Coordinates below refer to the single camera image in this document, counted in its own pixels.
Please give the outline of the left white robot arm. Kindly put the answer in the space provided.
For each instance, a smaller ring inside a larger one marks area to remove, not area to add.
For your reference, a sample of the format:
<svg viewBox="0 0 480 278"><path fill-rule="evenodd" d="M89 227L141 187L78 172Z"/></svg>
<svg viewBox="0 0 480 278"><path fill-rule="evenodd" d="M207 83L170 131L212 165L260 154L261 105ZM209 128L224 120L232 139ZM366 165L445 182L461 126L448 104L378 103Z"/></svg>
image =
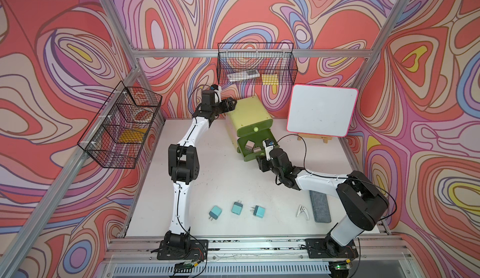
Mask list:
<svg viewBox="0 0 480 278"><path fill-rule="evenodd" d="M190 187L200 173L196 143L221 114L235 110L237 104L232 97L222 99L221 93L221 86L216 84L202 91L189 129L180 141L168 148L168 174L174 189L171 224L164 236L168 249L190 251Z"/></svg>

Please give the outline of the pink plug one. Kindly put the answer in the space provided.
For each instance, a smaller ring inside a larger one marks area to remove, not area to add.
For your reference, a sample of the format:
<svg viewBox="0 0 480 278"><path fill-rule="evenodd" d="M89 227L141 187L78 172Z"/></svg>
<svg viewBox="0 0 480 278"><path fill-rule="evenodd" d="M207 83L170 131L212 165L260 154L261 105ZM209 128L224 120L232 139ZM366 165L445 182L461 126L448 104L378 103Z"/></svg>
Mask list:
<svg viewBox="0 0 480 278"><path fill-rule="evenodd" d="M244 148L247 151L253 151L253 149L256 147L255 143L251 140L248 140L247 143L245 144Z"/></svg>

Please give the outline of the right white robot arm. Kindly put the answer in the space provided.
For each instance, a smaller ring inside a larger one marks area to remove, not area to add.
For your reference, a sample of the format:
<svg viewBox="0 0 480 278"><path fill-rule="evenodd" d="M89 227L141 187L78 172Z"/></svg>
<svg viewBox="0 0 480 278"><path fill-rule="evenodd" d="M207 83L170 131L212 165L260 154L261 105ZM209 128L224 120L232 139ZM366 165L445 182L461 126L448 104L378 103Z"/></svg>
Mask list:
<svg viewBox="0 0 480 278"><path fill-rule="evenodd" d="M343 218L322 239L318 253L340 256L342 249L365 231L372 231L390 207L385 191L379 189L358 170L349 174L324 174L295 166L279 147L267 150L256 158L259 170L272 172L277 185L297 191L313 191L338 199L345 212Z"/></svg>

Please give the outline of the yellow green drawer cabinet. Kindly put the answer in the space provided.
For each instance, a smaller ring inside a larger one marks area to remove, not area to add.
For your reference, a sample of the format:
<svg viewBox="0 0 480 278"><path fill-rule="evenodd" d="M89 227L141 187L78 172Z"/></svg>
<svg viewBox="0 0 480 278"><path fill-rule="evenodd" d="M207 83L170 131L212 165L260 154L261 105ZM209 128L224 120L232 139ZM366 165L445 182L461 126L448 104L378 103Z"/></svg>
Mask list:
<svg viewBox="0 0 480 278"><path fill-rule="evenodd" d="M236 109L226 114L226 129L238 154L239 138L272 126L273 118L256 95L238 100Z"/></svg>

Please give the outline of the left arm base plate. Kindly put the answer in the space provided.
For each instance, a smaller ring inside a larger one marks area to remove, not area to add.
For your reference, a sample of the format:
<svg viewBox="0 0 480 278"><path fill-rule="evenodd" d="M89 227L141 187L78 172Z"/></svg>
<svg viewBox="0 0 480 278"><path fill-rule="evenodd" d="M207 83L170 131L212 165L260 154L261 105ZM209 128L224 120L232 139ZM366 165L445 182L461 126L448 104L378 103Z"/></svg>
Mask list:
<svg viewBox="0 0 480 278"><path fill-rule="evenodd" d="M174 260L192 260L203 261L208 254L209 241L207 239L192 239L189 245L182 248L173 247L161 241L158 249L152 253L157 254L157 260L174 261Z"/></svg>

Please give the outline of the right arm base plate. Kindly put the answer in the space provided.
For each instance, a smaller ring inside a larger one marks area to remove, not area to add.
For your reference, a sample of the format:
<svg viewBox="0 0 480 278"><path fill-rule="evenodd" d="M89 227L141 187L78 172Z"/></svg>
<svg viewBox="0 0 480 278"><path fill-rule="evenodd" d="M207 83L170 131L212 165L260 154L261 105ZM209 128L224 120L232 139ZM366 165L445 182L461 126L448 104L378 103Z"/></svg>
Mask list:
<svg viewBox="0 0 480 278"><path fill-rule="evenodd" d="M305 248L310 259L351 259L359 257L354 240L347 245L339 245L332 238L306 239Z"/></svg>

